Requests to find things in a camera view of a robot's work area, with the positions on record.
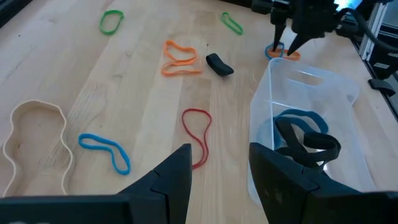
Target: wooden table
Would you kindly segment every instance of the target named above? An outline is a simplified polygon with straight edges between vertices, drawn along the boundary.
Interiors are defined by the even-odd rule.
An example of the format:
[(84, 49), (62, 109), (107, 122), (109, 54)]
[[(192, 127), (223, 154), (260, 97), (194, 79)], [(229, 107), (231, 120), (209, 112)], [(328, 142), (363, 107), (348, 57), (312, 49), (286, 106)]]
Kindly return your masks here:
[[(125, 14), (111, 37), (98, 30), (107, 9)], [(243, 25), (243, 36), (220, 22), (223, 11)], [(66, 139), (76, 158), (72, 194), (113, 194), (185, 142), (193, 143), (197, 161), (200, 148), (185, 134), (180, 116), (186, 108), (203, 108), (213, 116), (210, 156), (193, 172), (187, 223), (264, 223), (263, 210), (246, 188), (249, 104), (267, 67), (263, 50), (273, 34), (269, 16), (215, 0), (32, 1), (0, 29), (0, 142), (19, 103), (40, 99), (60, 105), (68, 115)], [(289, 44), (293, 38), (287, 30), (282, 41)], [(201, 58), (216, 52), (235, 73), (221, 79), (205, 67), (201, 75), (165, 78), (160, 66), (167, 39), (193, 46)], [(379, 189), (398, 190), (398, 123), (381, 94), (368, 87), (370, 75), (350, 40), (328, 34), (305, 44), (300, 53), (302, 63), (350, 77), (361, 87), (353, 119), (371, 175)], [(27, 138), (43, 146), (34, 152), (21, 146), (15, 152), (27, 174), (19, 193), (60, 194), (68, 163), (54, 134), (60, 121), (51, 114), (26, 116)], [(187, 119), (195, 133), (202, 132), (205, 118)], [(117, 175), (108, 154), (83, 150), (77, 144), (82, 132), (123, 145), (132, 173)], [(11, 166), (3, 156), (0, 165), (3, 190)]]

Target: wood grain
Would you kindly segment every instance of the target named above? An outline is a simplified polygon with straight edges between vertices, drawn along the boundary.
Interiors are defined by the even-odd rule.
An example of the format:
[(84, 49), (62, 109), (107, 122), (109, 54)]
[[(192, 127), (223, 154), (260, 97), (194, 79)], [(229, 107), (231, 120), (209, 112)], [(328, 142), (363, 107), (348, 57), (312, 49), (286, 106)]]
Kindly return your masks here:
[[(108, 9), (125, 15), (112, 36), (98, 30)], [(244, 27), (242, 36), (220, 22), (223, 11)], [(76, 158), (71, 194), (114, 194), (185, 142), (192, 143), (197, 161), (200, 148), (185, 134), (180, 117), (189, 107), (206, 109), (213, 116), (210, 156), (193, 172), (187, 223), (265, 223), (262, 208), (247, 192), (246, 175), (249, 105), (267, 67), (263, 50), (273, 34), (269, 16), (215, 0), (35, 0), (0, 29), (0, 143), (18, 103), (40, 99), (60, 105)], [(282, 41), (288, 47), (293, 38), (287, 29)], [(216, 52), (235, 73), (220, 78), (204, 66), (201, 75), (165, 78), (160, 67), (167, 39), (196, 48), (202, 60)], [(350, 40), (328, 34), (309, 41), (300, 53), (302, 63), (350, 77), (361, 87), (353, 121), (369, 170), (379, 189), (398, 190), (398, 123), (381, 94), (368, 87), (370, 75)], [(54, 140), (52, 122), (37, 129), (48, 142)], [(206, 122), (200, 114), (187, 116), (199, 136)], [(131, 158), (131, 174), (118, 175), (109, 154), (78, 146), (83, 132), (120, 143)], [(68, 155), (56, 142), (44, 151), (29, 158), (38, 172), (67, 166)], [(10, 175), (0, 156), (0, 190)]]

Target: plastic bin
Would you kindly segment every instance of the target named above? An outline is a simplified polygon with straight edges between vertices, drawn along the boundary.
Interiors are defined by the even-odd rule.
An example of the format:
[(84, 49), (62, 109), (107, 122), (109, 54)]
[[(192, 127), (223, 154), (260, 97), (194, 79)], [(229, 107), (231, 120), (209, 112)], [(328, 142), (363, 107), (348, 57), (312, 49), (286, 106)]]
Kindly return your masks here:
[[(376, 186), (351, 119), (352, 105), (358, 95), (359, 86), (353, 80), (302, 63), (274, 58), (269, 62), (251, 102), (250, 142), (258, 142), (274, 150), (274, 116), (292, 108), (314, 111), (328, 124), (328, 134), (341, 143), (339, 157), (325, 166), (325, 172), (333, 180), (358, 191), (375, 191)], [(318, 130), (311, 119), (300, 118)], [(297, 130), (296, 134), (299, 139), (303, 136)], [(261, 205), (250, 164), (248, 191), (251, 198)]]

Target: beige rubber band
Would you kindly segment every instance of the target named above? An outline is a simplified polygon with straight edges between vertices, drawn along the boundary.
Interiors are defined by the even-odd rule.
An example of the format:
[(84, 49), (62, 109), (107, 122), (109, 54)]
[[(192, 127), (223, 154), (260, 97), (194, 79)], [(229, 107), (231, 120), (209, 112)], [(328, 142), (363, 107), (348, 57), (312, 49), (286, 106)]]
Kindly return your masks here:
[(17, 122), (18, 120), (20, 120), (21, 116), (34, 108), (45, 108), (48, 110), (52, 110), (52, 111), (56, 111), (59, 112), (63, 118), (63, 128), (61, 130), (61, 134), (60, 134), (60, 139), (61, 139), (61, 143), (62, 145), (68, 150), (69, 152), (69, 156), (70, 156), (70, 161), (69, 161), (69, 165), (67, 167), (67, 169), (65, 170), (65, 172), (63, 173), (62, 179), (61, 179), (61, 188), (62, 188), (62, 192), (63, 194), (67, 195), (67, 180), (69, 179), (69, 175), (68, 172), (73, 164), (73, 154), (72, 151), (70, 150), (70, 148), (65, 144), (65, 141), (63, 140), (63, 133), (65, 131), (65, 128), (67, 127), (67, 119), (65, 117), (65, 115), (62, 113), (62, 110), (59, 106), (51, 104), (51, 103), (46, 103), (40, 100), (30, 100), (30, 101), (26, 101), (24, 103), (21, 103), (19, 106), (15, 107), (14, 110), (11, 112), (10, 115), (10, 122), (11, 122), (11, 132), (8, 136), (8, 138), (6, 139), (6, 141), (4, 142), (3, 146), (2, 146), (2, 153), (4, 154), (4, 156), (6, 157), (6, 159), (8, 161), (10, 161), (10, 163), (12, 164), (12, 177), (10, 182), (8, 183), (4, 193), (3, 193), (3, 197), (10, 197), (13, 196), (16, 192), (16, 190), (18, 189), (18, 186), (22, 180), (22, 168), (18, 165), (18, 163), (16, 163), (12, 157), (10, 155), (12, 155), (12, 150), (15, 149), (16, 145), (17, 145), (17, 140), (19, 139), (19, 130), (18, 130), (18, 125)]

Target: black cable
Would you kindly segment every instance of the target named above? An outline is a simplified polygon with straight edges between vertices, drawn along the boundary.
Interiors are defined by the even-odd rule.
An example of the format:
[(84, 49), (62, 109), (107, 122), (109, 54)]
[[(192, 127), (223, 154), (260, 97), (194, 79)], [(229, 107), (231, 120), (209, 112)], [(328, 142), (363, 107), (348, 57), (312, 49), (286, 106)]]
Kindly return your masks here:
[(398, 53), (397, 47), (393, 47), (389, 44), (384, 43), (372, 34), (372, 32), (369, 30), (368, 23), (365, 21), (363, 16), (355, 9), (344, 8), (337, 13), (337, 18), (340, 20), (347, 12), (350, 12), (353, 15), (356, 22), (358, 23), (358, 27), (367, 35), (367, 37), (369, 37), (369, 39), (371, 39), (372, 42), (374, 42), (375, 45), (388, 52)]

